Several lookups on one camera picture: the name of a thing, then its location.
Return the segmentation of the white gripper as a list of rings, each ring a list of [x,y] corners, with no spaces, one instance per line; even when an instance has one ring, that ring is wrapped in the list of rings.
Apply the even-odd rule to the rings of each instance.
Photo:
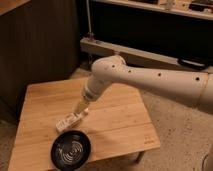
[[[97,96],[87,88],[82,89],[82,98],[83,98],[84,102],[79,101],[76,104],[74,113],[78,114],[81,111],[86,110],[88,108],[88,106],[90,105],[90,103],[95,102],[97,100]]]

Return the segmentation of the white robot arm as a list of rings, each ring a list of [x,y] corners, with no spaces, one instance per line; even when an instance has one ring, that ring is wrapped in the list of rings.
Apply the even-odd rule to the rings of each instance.
[[[74,112],[81,113],[113,83],[140,88],[213,114],[213,73],[130,67],[123,57],[96,60]]]

